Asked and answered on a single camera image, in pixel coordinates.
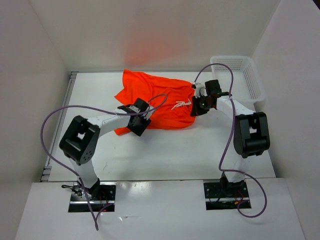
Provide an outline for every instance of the white plastic basket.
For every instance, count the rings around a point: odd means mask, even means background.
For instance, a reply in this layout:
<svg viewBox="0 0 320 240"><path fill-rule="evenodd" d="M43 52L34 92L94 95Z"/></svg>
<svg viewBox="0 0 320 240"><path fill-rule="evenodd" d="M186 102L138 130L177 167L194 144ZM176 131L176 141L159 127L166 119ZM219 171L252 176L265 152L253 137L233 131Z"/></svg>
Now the white plastic basket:
<svg viewBox="0 0 320 240"><path fill-rule="evenodd" d="M248 56L213 56L210 63L225 64L233 71L232 96L239 102L256 103L266 98L255 62ZM218 79L223 92L228 92L231 75L224 66L211 66L213 79Z"/></svg>

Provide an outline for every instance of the white floor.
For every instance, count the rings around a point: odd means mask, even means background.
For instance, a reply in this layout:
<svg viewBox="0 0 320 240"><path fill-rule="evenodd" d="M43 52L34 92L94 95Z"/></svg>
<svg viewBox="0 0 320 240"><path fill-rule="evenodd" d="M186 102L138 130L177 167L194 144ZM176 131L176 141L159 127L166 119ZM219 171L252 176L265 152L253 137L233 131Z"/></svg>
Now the white floor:
<svg viewBox="0 0 320 240"><path fill-rule="evenodd" d="M197 72L150 72L155 76L193 82ZM198 82L212 80L211 72L203 72ZM121 105L114 96L123 88L122 72L78 73L68 96L69 105L87 105L113 111ZM99 116L101 113L70 108L62 119L52 154L67 165L69 160L59 149L59 141L77 116ZM197 180L219 179L218 164L231 129L231 120L212 109L196 118L182 130L149 130L141 137L128 133L117 136L110 132L98 141L92 159L95 172L102 181ZM226 157L238 155L231 146ZM73 173L53 161L49 181L74 181ZM255 158L248 173L258 178L274 178L275 172L266 151Z"/></svg>
<svg viewBox="0 0 320 240"><path fill-rule="evenodd" d="M61 182L33 183L16 240L303 240L304 235L282 178L260 179L268 196L263 215L248 219L236 209L206 210L202 180L118 182L115 212L103 213L96 231L89 212L68 213L71 191ZM263 194L247 180L252 209Z"/></svg>

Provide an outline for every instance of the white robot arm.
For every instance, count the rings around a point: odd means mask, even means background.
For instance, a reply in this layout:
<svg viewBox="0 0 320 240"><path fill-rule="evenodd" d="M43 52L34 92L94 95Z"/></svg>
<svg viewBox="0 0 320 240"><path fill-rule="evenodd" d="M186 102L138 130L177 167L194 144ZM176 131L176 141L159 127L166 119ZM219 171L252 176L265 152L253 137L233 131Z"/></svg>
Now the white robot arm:
<svg viewBox="0 0 320 240"><path fill-rule="evenodd" d="M151 122L149 118L153 111L135 116L117 115L117 113L135 114L152 109L152 106L147 102L138 98L134 104L118 107L114 111L116 115L104 114L88 119L79 115L73 118L59 143L59 147L71 161L73 169L81 177L89 194L92 196L99 194L100 180L92 163L98 139L115 129L124 127L141 136Z"/></svg>
<svg viewBox="0 0 320 240"><path fill-rule="evenodd" d="M195 83L192 87L195 89L195 94L192 97L191 116L206 114L214 108L233 119L233 106L229 93L222 92L218 80L207 81L205 85ZM246 173L252 159L270 147L267 116L263 112L254 112L246 108L236 100L233 100L233 103L235 106L235 129L232 140L234 148L229 148L225 156L228 159L225 168ZM238 157L234 157L234 152L239 154ZM227 184L231 187L245 179L244 174L238 172L224 172L222 177L226 178Z"/></svg>

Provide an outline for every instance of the orange cloth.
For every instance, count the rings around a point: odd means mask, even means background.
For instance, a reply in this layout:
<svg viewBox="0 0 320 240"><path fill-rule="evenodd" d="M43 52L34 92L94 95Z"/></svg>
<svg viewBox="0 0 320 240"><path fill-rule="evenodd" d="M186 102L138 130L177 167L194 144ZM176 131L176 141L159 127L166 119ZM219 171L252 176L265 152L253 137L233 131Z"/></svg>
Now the orange cloth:
<svg viewBox="0 0 320 240"><path fill-rule="evenodd" d="M151 123L148 129L176 130L186 128L195 122L195 117L190 116L192 104L175 107L177 101L192 103L192 96L195 90L192 83L184 80L170 79L160 76L152 76L140 71L130 71L125 69L122 75L124 89L115 98L124 105L133 104L137 98L149 101L158 94L167 94L166 102L151 115ZM164 100L159 96L149 104L156 107ZM130 132L126 127L115 130L117 135Z"/></svg>

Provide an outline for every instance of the purple cable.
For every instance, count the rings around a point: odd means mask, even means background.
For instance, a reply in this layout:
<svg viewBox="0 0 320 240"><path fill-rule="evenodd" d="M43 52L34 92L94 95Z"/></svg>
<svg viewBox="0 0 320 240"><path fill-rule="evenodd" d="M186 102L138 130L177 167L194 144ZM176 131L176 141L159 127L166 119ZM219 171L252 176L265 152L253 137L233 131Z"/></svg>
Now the purple cable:
<svg viewBox="0 0 320 240"><path fill-rule="evenodd" d="M227 141L227 143L226 143L226 146L225 146L225 148L224 148L223 154L222 154L222 156L221 156L221 160L220 160L220 162L219 162L219 167L218 167L218 168L219 168L219 170L220 170L221 172L234 172L234 173L244 174L244 175L248 176L249 178L253 179L253 180L258 184L258 186L261 188L262 193L263 193L263 196L264 196L264 206L263 206L263 209L262 209L258 214L250 216L250 215L246 215L246 214L244 214L244 213L242 213L242 212L240 211L240 205L243 204L244 202L248 202L249 200L244 200L244 201L241 201L240 203L237 204L237 210L238 210L238 212L239 212L242 216L244 216L244 217L246 217L246 218L251 218L251 219L253 219L253 218L259 217L261 214L263 214L264 211L265 211L266 208L267 208L267 202L268 202L268 200L267 200L267 194L266 194L264 188L262 187L262 185L260 184L260 182L259 182L255 177L251 176L251 175L248 174L248 173L245 173L244 171L234 170L234 169L223 169L223 168L222 168L222 163L223 163L223 161L224 161L224 159L225 159L225 156L226 156L227 151L228 151L228 148L229 148L229 146L230 146L230 143L231 143L233 134L234 134L234 132L235 132L236 107L235 107L235 103L234 103L233 99L231 98L231 90L232 90L232 87L233 87L233 84L234 84L234 73L232 72L231 68L228 67L228 66L225 65L225 64L222 64L222 63L211 63L211 64L205 66L204 68L202 68L202 69L200 70L200 72L199 72L198 75L196 76L194 82L197 81L199 75L200 75L207 67L214 66L214 65L224 66L224 67L227 68L227 69L229 70L229 72L231 73L231 84L230 84L230 89L229 89L229 99L230 99L230 102L231 102L231 104L232 104L232 115L233 115L233 117L232 117L231 132L230 132L230 135L229 135L229 139L228 139L228 141Z"/></svg>
<svg viewBox="0 0 320 240"><path fill-rule="evenodd" d="M91 106L83 106L83 105L69 105L69 106L62 106L62 107L59 107L58 109L52 111L51 113L48 114L48 116L45 117L42 125L41 125L41 129L40 129L40 141L41 141L41 145L42 145L42 148L43 150L45 151L45 153L53 160L55 161L57 164L61 165L62 167L68 169L70 172L72 172L73 174L75 174L78 178L79 178L79 181L81 183L81 188L84 192L84 196L85 196L85 199L86 199L86 202L88 204L88 207L89 207L89 210L90 210L90 213L92 215L92 218L93 218L93 221L94 221L94 225L95 225L95 229L98 231L99 230L99 227L98 227L98 217L99 215L101 214L101 212L106 209L108 206L110 206L111 204L107 204L105 207L103 207L99 212L98 214L95 216L94 214L94 211L91 207L91 204L90 204L90 200L89 200L89 197L88 197L88 194L87 194L87 190L86 190L86 187L84 185L84 182L82 181L81 177L79 176L79 174L73 170L72 168L68 167L67 165L65 165L64 163L60 162L59 160L57 160L54 156L51 155L51 153L48 151L46 145L45 145L45 141L44 141L44 128L45 128L45 125L46 125L46 122L48 121L48 119L53 115L55 114L56 112L59 112L63 109L69 109L69 108L83 108L83 109L90 109L90 110L95 110L95 111L98 111L98 112L102 112L102 113L105 113L105 114L110 114L110 115L117 115L117 116L138 116L138 115L143 115L143 114L147 114L149 112L153 112L155 111L156 109L160 108L163 104L165 104L165 102L167 101L168 99L168 95L165 94L165 93L161 93L157 96L154 96L152 97L148 103L150 101L152 101L153 99L155 98L158 98L158 97L161 97L161 96L164 96L164 100L162 103L160 103L158 106L154 107L153 109L149 109L147 111L142 111L142 112L138 112L138 113L115 113L115 112L112 112L112 111L106 111L106 110L103 110L103 109L99 109L99 108L95 108L95 107L91 107Z"/></svg>

